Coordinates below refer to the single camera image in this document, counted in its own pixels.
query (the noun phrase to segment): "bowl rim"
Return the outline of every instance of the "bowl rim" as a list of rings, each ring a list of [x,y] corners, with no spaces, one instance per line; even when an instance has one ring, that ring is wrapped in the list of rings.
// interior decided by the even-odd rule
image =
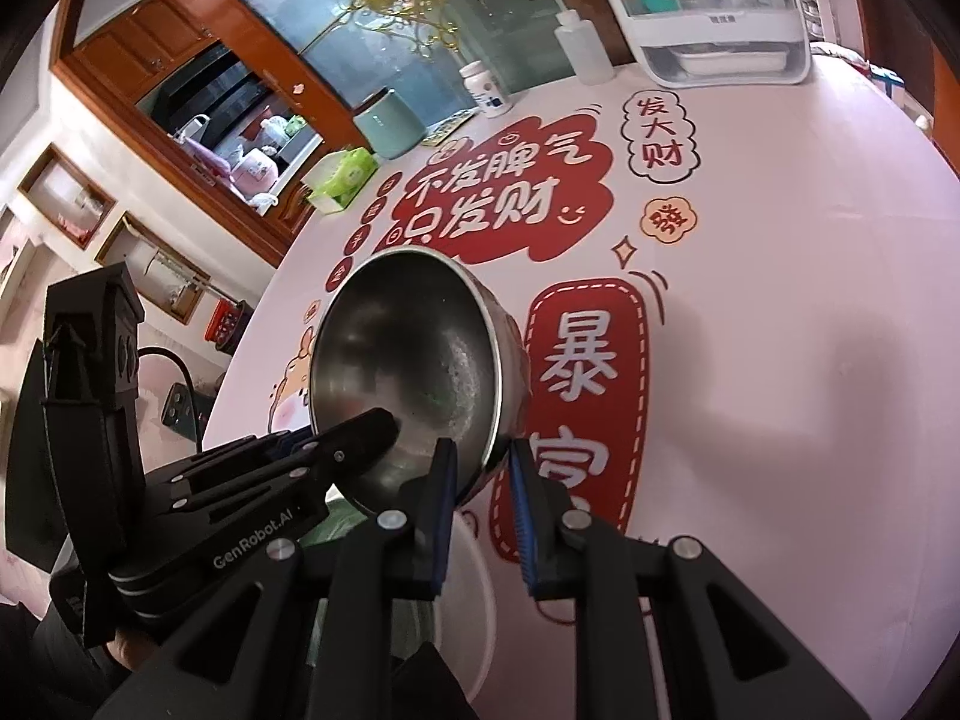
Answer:
[[[403,247],[392,247],[386,248],[385,250],[374,252],[370,257],[360,263],[354,271],[347,275],[347,278],[341,282],[339,287],[337,287],[336,292],[333,293],[333,298],[330,299],[326,311],[323,312],[323,318],[320,320],[320,324],[317,325],[317,332],[314,333],[313,341],[310,343],[310,376],[307,386],[307,410],[310,413],[310,428],[313,430],[314,435],[317,434],[317,420],[314,415],[313,409],[313,400],[312,392],[309,384],[313,382],[313,365],[314,361],[317,359],[317,344],[320,342],[320,337],[323,336],[323,327],[328,322],[330,313],[333,309],[333,306],[336,304],[340,295],[342,295],[344,287],[352,281],[357,274],[361,274],[367,266],[372,262],[377,262],[379,260],[386,259],[391,256],[398,256],[401,254],[420,254],[434,259],[440,264],[445,265],[450,271],[453,272],[467,287],[470,295],[473,297],[473,302],[476,304],[477,309],[480,311],[480,316],[483,317],[484,327],[487,329],[487,338],[491,345],[491,355],[493,356],[493,414],[491,415],[491,426],[488,430],[487,440],[484,443],[483,453],[481,455],[481,463],[474,470],[474,473],[470,476],[467,483],[461,485],[456,494],[456,505],[459,506],[463,504],[464,501],[469,499],[471,493],[475,493],[477,480],[480,479],[484,474],[488,473],[490,469],[499,461],[493,461],[491,455],[493,454],[494,447],[496,446],[497,436],[500,432],[500,423],[503,420],[503,360],[501,358],[501,349],[500,341],[496,333],[496,326],[493,324],[493,316],[491,316],[490,309],[487,306],[487,300],[483,297],[482,293],[477,287],[477,281],[473,278],[473,275],[470,271],[467,270],[465,266],[461,263],[458,263],[452,257],[443,254],[443,252],[432,250],[429,247],[419,247],[418,245],[404,245]],[[361,509],[363,512],[369,512],[367,506],[363,505],[359,501],[355,500],[352,495],[346,495],[342,492],[350,503],[354,504],[358,509]]]

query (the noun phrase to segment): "silver screw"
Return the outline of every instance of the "silver screw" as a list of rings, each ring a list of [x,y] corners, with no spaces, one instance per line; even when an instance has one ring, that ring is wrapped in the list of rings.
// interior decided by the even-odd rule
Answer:
[[[407,515],[400,512],[399,509],[387,509],[386,512],[380,513],[380,516],[376,519],[376,524],[385,531],[398,531],[407,524]]]
[[[296,552],[296,546],[289,538],[275,538],[267,544],[267,557],[270,560],[287,560],[287,557],[293,557]]]
[[[560,522],[563,522],[563,525],[571,531],[583,531],[590,527],[593,517],[582,509],[568,509],[563,513]]]
[[[696,560],[704,552],[704,546],[693,536],[680,536],[673,542],[673,551],[684,560]]]

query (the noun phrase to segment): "black cable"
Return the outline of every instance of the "black cable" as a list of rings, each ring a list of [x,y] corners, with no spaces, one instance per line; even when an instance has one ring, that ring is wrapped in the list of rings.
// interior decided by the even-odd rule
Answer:
[[[181,373],[184,375],[186,389],[190,394],[190,413],[193,415],[193,437],[197,445],[197,454],[199,455],[200,452],[203,452],[203,442],[200,441],[200,418],[197,415],[197,399],[193,391],[193,379],[190,378],[190,371],[186,370],[186,364],[183,360],[170,351],[170,349],[164,349],[162,346],[144,346],[142,349],[136,351],[137,357],[146,357],[151,354],[166,357],[167,360],[173,360],[173,362],[176,363],[176,367],[179,367]]]

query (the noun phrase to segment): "white plastic storage cabinet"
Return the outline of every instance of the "white plastic storage cabinet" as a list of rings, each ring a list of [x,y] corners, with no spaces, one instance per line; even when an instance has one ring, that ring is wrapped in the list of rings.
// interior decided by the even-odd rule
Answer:
[[[800,0],[610,0],[637,61],[667,87],[799,83]]]

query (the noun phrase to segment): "stainless steel bowl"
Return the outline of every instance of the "stainless steel bowl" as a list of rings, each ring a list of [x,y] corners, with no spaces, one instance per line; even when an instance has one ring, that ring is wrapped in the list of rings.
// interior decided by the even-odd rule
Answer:
[[[379,406],[400,437],[340,492],[366,512],[390,509],[426,474],[438,437],[457,442],[457,502],[487,483],[522,427],[529,361],[517,323],[448,257],[422,247],[374,255],[330,305],[314,341],[310,419],[322,432]]]

